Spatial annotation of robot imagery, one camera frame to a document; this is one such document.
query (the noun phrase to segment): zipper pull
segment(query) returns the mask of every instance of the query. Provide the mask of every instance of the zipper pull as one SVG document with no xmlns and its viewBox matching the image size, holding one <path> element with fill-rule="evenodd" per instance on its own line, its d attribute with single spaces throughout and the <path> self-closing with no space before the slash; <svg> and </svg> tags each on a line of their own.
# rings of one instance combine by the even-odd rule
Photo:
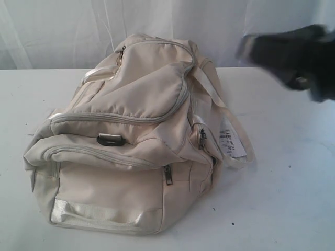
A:
<svg viewBox="0 0 335 251">
<path fill-rule="evenodd" d="M 167 165 L 164 166 L 164 173 L 165 173 L 165 179 L 166 179 L 166 185 L 172 185 L 172 170 L 171 166 Z"/>
<path fill-rule="evenodd" d="M 117 65 L 121 65 L 121 63 L 122 63 L 122 57 L 124 56 L 124 51 L 125 51 L 125 49 L 126 49 L 126 46 L 124 45 L 124 46 L 122 47 L 122 50 L 121 50 L 120 53 L 119 53 L 118 60 L 116 61 L 116 64 L 117 64 Z"/>
<path fill-rule="evenodd" d="M 206 133 L 205 129 L 200 129 L 200 137 L 199 137 L 199 150 L 204 150 L 205 149 L 205 141 L 206 141 Z"/>
</svg>

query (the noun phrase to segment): barcode label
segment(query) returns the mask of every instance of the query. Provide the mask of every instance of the barcode label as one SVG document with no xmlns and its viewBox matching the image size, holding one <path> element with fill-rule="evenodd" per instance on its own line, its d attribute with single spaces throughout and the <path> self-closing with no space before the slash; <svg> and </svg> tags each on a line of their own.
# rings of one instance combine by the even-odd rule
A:
<svg viewBox="0 0 335 251">
<path fill-rule="evenodd" d="M 219 143 L 221 150 L 232 157 L 247 155 L 236 131 L 228 119 L 224 119 L 221 123 Z"/>
</svg>

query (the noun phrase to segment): white tabletop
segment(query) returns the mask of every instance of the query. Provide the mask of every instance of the white tabletop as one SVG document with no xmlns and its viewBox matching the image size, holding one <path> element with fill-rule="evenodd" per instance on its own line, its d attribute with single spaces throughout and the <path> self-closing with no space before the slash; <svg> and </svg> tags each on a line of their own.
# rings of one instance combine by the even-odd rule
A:
<svg viewBox="0 0 335 251">
<path fill-rule="evenodd" d="M 0 71 L 0 250 L 335 250 L 335 102 L 288 92 L 255 68 L 218 69 L 257 162 L 225 170 L 174 227 L 136 237 L 46 223 L 22 155 L 86 70 Z"/>
</svg>

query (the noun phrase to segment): white backdrop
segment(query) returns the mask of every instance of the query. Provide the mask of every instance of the white backdrop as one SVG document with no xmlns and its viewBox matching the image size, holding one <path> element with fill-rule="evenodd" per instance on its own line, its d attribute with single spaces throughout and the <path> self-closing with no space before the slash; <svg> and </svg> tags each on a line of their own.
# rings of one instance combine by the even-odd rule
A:
<svg viewBox="0 0 335 251">
<path fill-rule="evenodd" d="M 191 39 L 217 66 L 237 66 L 244 34 L 322 21 L 326 1 L 0 0 L 0 69 L 93 68 L 132 33 Z"/>
</svg>

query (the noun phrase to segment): cream duffel bag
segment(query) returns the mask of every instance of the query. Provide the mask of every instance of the cream duffel bag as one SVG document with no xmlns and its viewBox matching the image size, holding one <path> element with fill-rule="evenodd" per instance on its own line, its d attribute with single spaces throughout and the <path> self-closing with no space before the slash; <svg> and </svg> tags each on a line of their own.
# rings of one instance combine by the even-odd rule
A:
<svg viewBox="0 0 335 251">
<path fill-rule="evenodd" d="M 228 119 L 244 156 L 222 151 Z M 93 70 L 69 106 L 35 132 L 24 155 L 49 223 L 158 233 L 208 192 L 222 165 L 253 150 L 222 101 L 212 62 L 190 41 L 128 37 Z"/>
</svg>

